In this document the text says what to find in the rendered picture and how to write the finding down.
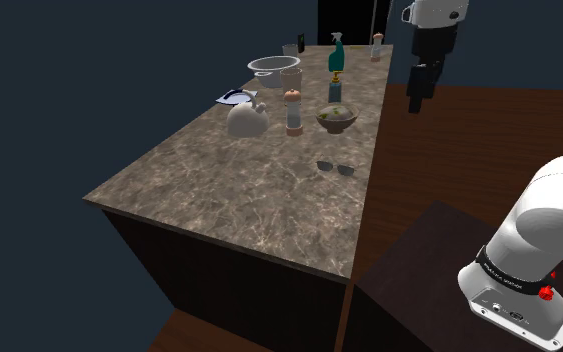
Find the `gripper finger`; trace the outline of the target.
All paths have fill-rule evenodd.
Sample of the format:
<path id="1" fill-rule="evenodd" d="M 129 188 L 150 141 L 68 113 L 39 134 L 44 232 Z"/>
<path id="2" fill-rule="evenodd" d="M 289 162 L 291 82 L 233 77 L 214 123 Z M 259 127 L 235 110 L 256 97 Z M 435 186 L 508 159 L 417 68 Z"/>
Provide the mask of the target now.
<path id="1" fill-rule="evenodd" d="M 432 99 L 435 92 L 435 87 L 442 75 L 444 62 L 442 60 L 435 60 L 428 65 L 428 98 Z"/>
<path id="2" fill-rule="evenodd" d="M 409 97 L 408 112 L 417 114 L 422 101 L 430 95 L 431 70 L 426 64 L 414 65 L 409 74 L 406 95 Z"/>

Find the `small pepper mill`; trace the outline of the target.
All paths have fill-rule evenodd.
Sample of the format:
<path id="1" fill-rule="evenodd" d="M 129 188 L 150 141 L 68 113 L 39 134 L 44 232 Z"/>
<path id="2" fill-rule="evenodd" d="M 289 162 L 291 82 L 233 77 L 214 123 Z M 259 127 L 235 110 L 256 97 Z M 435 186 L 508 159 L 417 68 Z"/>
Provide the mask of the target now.
<path id="1" fill-rule="evenodd" d="M 379 62 L 381 57 L 381 46 L 383 41 L 384 35 L 380 32 L 377 32 L 373 35 L 373 44 L 371 48 L 371 55 L 370 60 L 372 62 Z"/>

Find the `small bottle with gold cap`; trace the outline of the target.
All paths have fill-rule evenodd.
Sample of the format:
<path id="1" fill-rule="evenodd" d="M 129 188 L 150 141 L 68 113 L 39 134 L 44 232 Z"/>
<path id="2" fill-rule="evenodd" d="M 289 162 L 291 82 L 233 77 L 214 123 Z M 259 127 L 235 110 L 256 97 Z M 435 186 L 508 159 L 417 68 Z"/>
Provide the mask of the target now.
<path id="1" fill-rule="evenodd" d="M 328 102 L 340 103 L 342 101 L 342 82 L 339 78 L 341 71 L 333 72 L 333 77 L 329 83 Z"/>

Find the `brown bowl with salad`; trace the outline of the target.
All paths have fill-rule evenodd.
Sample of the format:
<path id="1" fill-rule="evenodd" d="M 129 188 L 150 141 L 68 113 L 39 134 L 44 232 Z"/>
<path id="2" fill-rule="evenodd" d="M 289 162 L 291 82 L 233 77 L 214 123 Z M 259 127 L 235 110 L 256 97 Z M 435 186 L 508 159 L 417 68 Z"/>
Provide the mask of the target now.
<path id="1" fill-rule="evenodd" d="M 330 134 L 341 134 L 358 118 L 360 110 L 348 103 L 329 103 L 317 109 L 317 122 Z"/>

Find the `teal spray bottle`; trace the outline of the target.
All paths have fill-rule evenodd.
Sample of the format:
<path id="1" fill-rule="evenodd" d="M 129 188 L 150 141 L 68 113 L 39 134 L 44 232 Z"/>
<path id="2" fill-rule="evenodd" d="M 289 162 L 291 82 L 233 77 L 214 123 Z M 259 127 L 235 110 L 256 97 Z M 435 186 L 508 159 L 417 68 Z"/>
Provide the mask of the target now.
<path id="1" fill-rule="evenodd" d="M 341 32 L 332 32 L 331 35 L 335 44 L 335 50 L 329 55 L 328 70 L 330 72 L 343 71 L 345 65 L 345 52 L 341 41 L 343 34 Z"/>

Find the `black sunglasses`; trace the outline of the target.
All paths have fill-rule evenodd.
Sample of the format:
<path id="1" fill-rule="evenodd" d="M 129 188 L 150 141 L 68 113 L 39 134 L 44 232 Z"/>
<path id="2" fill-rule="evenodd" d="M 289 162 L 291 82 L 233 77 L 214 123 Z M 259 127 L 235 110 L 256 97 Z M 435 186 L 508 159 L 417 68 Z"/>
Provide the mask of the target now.
<path id="1" fill-rule="evenodd" d="M 328 161 L 318 160 L 316 162 L 316 165 L 320 171 L 329 172 L 333 169 L 336 169 L 337 172 L 343 176 L 353 176 L 355 172 L 355 169 L 351 166 L 341 164 L 334 165 L 333 163 Z"/>

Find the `tall pepper mill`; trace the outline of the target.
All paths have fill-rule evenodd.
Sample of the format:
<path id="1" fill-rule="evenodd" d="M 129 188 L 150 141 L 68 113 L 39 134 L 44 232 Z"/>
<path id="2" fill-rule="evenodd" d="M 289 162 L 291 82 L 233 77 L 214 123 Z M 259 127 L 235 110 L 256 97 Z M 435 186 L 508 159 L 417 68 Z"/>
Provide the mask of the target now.
<path id="1" fill-rule="evenodd" d="M 291 137 L 298 137 L 303 133 L 301 122 L 301 93 L 298 90 L 290 89 L 284 94 L 286 111 L 286 134 Z"/>

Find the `beige cup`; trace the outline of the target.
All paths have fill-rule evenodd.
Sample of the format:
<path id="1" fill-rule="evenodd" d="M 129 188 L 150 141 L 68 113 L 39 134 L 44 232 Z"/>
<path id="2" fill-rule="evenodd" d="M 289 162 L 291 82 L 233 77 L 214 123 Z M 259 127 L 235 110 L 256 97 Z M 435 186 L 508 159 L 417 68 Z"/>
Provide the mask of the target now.
<path id="1" fill-rule="evenodd" d="M 290 90 L 302 90 L 302 69 L 290 67 L 280 71 L 283 92 Z"/>

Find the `large grey basin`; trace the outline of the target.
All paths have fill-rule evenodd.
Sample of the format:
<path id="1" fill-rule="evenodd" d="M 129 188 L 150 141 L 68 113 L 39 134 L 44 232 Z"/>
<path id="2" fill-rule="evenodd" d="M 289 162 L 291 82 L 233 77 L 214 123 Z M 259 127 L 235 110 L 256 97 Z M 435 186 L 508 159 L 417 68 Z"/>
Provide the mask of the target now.
<path id="1" fill-rule="evenodd" d="M 253 60 L 247 67 L 265 88 L 281 88 L 280 72 L 299 65 L 301 59 L 295 56 L 268 56 Z"/>

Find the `white kettle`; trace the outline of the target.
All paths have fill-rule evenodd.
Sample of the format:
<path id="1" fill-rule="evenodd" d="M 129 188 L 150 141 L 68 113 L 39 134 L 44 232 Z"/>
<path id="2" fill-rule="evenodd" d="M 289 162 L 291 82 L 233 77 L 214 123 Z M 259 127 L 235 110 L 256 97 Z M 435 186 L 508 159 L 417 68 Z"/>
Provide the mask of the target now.
<path id="1" fill-rule="evenodd" d="M 250 101 L 239 103 L 229 111 L 226 118 L 228 134 L 238 138 L 261 136 L 270 124 L 266 104 L 258 103 L 252 92 L 245 89 L 232 90 L 224 96 L 224 99 L 239 93 L 248 96 Z"/>

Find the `blue and white plate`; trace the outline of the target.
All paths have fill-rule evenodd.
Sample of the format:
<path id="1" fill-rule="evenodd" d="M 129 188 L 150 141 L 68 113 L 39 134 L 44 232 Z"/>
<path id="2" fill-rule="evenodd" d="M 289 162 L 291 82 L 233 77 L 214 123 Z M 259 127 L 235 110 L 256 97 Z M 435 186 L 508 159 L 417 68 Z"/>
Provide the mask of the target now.
<path id="1" fill-rule="evenodd" d="M 250 104 L 253 97 L 257 96 L 257 91 L 249 91 L 246 89 L 235 89 L 228 91 L 225 95 L 219 97 L 216 102 L 224 105 L 235 106 L 241 103 Z"/>

